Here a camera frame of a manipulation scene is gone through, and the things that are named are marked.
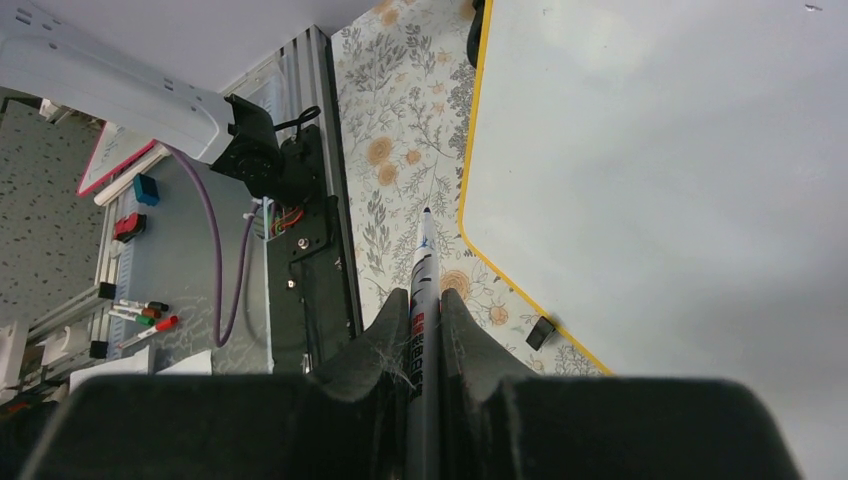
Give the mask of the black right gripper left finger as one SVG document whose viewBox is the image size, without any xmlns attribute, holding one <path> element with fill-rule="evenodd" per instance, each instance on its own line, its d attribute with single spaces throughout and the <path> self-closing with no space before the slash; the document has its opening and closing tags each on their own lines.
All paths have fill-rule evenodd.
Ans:
<svg viewBox="0 0 848 480">
<path fill-rule="evenodd" d="M 47 422 L 25 479 L 368 479 L 398 462 L 396 289 L 372 325 L 307 374 L 103 375 Z"/>
</svg>

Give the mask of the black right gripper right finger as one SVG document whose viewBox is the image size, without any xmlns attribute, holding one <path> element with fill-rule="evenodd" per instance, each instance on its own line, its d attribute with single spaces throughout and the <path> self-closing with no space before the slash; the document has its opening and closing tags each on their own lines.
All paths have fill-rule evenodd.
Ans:
<svg viewBox="0 0 848 480">
<path fill-rule="evenodd" d="M 797 479 L 770 412 L 717 379 L 543 376 L 441 299 L 444 452 L 475 479 Z"/>
</svg>

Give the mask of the blue white marker pen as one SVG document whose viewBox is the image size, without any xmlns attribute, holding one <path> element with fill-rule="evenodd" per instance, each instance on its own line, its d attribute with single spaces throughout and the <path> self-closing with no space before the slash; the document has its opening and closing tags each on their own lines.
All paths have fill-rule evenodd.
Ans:
<svg viewBox="0 0 848 480">
<path fill-rule="evenodd" d="M 439 466 L 437 326 L 439 255 L 431 209 L 420 217 L 411 272 L 405 477 L 436 479 Z"/>
</svg>

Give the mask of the yellow framed whiteboard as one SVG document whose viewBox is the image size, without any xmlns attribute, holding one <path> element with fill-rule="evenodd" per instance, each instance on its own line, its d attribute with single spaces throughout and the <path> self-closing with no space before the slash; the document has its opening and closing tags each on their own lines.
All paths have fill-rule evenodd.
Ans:
<svg viewBox="0 0 848 480">
<path fill-rule="evenodd" d="M 460 205 L 603 369 L 736 380 L 846 477 L 845 2 L 488 2 Z"/>
</svg>

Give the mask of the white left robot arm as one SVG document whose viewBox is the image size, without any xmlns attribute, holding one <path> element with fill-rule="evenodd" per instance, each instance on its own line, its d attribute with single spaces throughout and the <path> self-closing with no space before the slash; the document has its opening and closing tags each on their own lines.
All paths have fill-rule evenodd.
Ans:
<svg viewBox="0 0 848 480">
<path fill-rule="evenodd" d="M 295 207 L 315 194 L 301 142 L 279 144 L 263 108 L 168 76 L 29 1 L 1 4 L 1 84 L 149 136 L 255 197 Z"/>
</svg>

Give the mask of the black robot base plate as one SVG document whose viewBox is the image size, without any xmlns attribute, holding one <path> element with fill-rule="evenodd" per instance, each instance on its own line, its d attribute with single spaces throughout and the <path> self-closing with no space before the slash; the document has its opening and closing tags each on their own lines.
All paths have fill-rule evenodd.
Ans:
<svg viewBox="0 0 848 480">
<path fill-rule="evenodd" d="M 343 350 L 361 334 L 362 320 L 345 206 L 327 187 L 320 128 L 303 128 L 281 152 L 296 201 L 282 233 L 265 244 L 269 362 L 274 374 L 299 374 Z"/>
</svg>

